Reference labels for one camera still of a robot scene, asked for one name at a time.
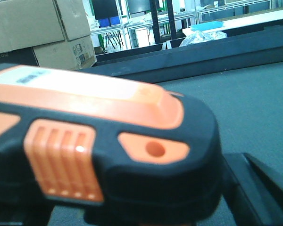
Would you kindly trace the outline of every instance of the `plastic bag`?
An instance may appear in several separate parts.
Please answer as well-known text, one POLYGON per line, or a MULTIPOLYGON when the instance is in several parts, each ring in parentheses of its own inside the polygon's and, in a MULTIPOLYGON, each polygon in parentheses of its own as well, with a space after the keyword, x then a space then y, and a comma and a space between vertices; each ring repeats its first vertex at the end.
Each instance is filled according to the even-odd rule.
POLYGON ((189 46, 192 44, 200 43, 200 42, 206 42, 211 40, 218 40, 218 39, 224 39, 227 37, 227 34, 224 32, 209 32, 204 33, 201 31, 195 31, 193 34, 186 37, 179 47, 182 46, 189 46))

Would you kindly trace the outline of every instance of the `screw hole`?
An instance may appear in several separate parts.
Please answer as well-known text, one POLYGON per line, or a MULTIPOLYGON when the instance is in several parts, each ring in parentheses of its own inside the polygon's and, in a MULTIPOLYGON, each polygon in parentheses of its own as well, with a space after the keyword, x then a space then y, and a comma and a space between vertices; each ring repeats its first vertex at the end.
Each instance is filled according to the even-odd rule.
POLYGON ((155 141, 147 143, 146 151, 153 157, 162 157, 166 153, 165 147, 155 141))

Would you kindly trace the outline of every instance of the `orange and black battery pack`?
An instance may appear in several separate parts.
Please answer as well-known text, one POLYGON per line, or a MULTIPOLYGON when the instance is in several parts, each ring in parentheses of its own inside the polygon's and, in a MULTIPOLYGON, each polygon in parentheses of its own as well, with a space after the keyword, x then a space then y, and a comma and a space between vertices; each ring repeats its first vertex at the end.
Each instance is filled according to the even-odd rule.
POLYGON ((213 113, 154 84, 0 65, 0 202, 106 206, 121 219, 181 224, 221 194, 213 113))

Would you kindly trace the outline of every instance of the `white wall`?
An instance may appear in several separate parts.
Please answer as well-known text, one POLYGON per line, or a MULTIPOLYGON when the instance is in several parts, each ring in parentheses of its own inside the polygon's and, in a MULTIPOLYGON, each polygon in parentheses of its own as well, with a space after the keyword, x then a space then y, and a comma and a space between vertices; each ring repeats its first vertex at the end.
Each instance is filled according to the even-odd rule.
POLYGON ((178 13, 180 12, 180 0, 172 0, 172 4, 173 4, 173 11, 178 13))
POLYGON ((123 15, 127 15, 126 1, 121 0, 121 5, 122 5, 122 10, 123 10, 123 15))
POLYGON ((195 4, 196 6, 200 6, 200 0, 184 0, 185 11, 194 11, 195 4))
POLYGON ((179 4, 180 4, 180 8, 184 8, 185 7, 184 0, 179 0, 179 4))
POLYGON ((158 1, 159 1, 159 6, 162 7, 164 3, 162 2, 162 0, 158 0, 158 1))
POLYGON ((89 0, 83 0, 83 5, 85 8, 85 12, 88 14, 88 16, 92 16, 92 11, 91 11, 89 0))

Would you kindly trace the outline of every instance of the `white label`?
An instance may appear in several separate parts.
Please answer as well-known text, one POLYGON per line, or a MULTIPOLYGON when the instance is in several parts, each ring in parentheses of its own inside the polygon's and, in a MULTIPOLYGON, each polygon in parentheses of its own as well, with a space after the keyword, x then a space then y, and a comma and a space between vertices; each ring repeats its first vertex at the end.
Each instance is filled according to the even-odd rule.
POLYGON ((139 83, 88 73, 22 66, 0 75, 0 84, 49 89, 76 95, 129 99, 139 83))

